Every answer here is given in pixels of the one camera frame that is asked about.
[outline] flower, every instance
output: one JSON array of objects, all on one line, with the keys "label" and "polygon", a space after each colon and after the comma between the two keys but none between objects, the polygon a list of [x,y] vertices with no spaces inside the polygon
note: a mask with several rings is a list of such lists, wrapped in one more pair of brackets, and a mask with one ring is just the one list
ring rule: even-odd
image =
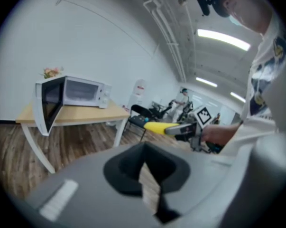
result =
[{"label": "flower", "polygon": [[61,67],[60,69],[58,67],[55,67],[54,69],[46,67],[42,75],[44,76],[44,78],[55,77],[61,74],[61,71],[63,71],[63,69],[64,69],[63,67]]}]

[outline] gray surface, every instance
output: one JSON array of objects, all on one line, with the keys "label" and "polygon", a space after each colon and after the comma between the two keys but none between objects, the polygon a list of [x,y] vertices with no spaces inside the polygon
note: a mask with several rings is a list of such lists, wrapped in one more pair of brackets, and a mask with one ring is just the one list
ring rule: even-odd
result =
[{"label": "gray surface", "polygon": [[[81,157],[51,175],[29,195],[27,202],[38,209],[65,179],[79,183],[58,223],[68,227],[150,227],[159,225],[141,198],[120,195],[103,175],[104,163],[112,156],[129,147],[113,148],[109,151]],[[166,195],[170,208],[185,213],[200,202],[217,185],[228,171],[234,158],[185,152],[172,147],[164,150],[185,159],[191,167],[191,176],[179,192]]]},{"label": "gray surface", "polygon": [[79,188],[58,218],[58,223],[69,228],[92,225],[98,228],[145,228],[159,225],[141,198],[120,195],[105,180],[104,163],[128,148],[113,148],[79,158],[31,192],[28,204],[38,208],[65,179],[72,179],[79,183]]},{"label": "gray surface", "polygon": [[165,195],[170,208],[185,214],[202,201],[213,188],[223,179],[230,169],[234,157],[206,154],[200,152],[185,152],[176,148],[163,147],[190,165],[191,173],[178,192]]},{"label": "gray surface", "polygon": [[286,183],[286,134],[242,146],[219,185],[167,228],[244,228],[262,215]]},{"label": "gray surface", "polygon": [[[183,214],[164,225],[167,228],[249,227],[286,183],[286,134],[266,136],[256,144],[242,146],[235,159],[162,148],[191,167],[190,178],[181,190],[166,194],[169,208]],[[69,228],[162,227],[141,198],[120,195],[103,176],[104,163],[127,149],[114,148],[74,161],[33,191],[28,203],[38,208],[64,179],[73,179],[79,189],[59,223]]]}]

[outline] wooden table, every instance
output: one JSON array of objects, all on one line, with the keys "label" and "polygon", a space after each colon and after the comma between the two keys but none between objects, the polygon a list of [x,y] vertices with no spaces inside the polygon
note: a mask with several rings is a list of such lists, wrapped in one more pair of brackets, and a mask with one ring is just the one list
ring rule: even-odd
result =
[{"label": "wooden table", "polygon": [[[120,121],[120,123],[117,124],[118,130],[113,144],[114,147],[117,147],[120,144],[120,139],[122,137],[128,117],[129,113],[120,106],[116,105],[112,100],[110,100],[106,109],[100,109],[98,107],[64,105],[53,126],[71,126]],[[21,124],[25,137],[38,159],[50,173],[55,173],[54,167],[43,154],[31,132],[30,128],[36,127],[32,113],[32,104],[26,106],[15,122]]]}]

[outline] microwave door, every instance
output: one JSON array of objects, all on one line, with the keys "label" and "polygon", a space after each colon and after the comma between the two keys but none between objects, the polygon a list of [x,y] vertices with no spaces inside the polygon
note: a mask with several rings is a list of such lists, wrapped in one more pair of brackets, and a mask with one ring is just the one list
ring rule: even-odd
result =
[{"label": "microwave door", "polygon": [[33,114],[43,136],[49,136],[63,106],[65,77],[37,82],[33,95]]}]

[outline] white shirt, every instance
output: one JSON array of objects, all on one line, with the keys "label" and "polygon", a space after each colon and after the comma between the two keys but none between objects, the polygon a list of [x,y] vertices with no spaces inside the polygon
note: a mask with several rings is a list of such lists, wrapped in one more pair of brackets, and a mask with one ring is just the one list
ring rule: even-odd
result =
[{"label": "white shirt", "polygon": [[184,106],[186,106],[186,104],[189,102],[189,96],[184,95],[183,98],[182,98],[182,100],[181,100],[180,102],[181,102],[181,103],[184,103],[184,104],[183,104],[183,105],[180,105],[180,104],[179,104],[179,105],[176,107],[176,110],[182,111],[183,108],[184,108]]},{"label": "white shirt", "polygon": [[[241,114],[243,123],[221,154],[235,156],[244,144],[254,144],[259,137],[277,131],[270,108],[283,106],[280,106],[282,102],[278,100],[277,93],[270,94],[268,91],[274,92],[270,90],[270,84],[277,81],[277,76],[284,67],[286,67],[286,31],[277,16],[273,14],[250,68],[246,102]],[[265,98],[270,102],[270,108],[264,100],[263,93],[266,93]]]}]

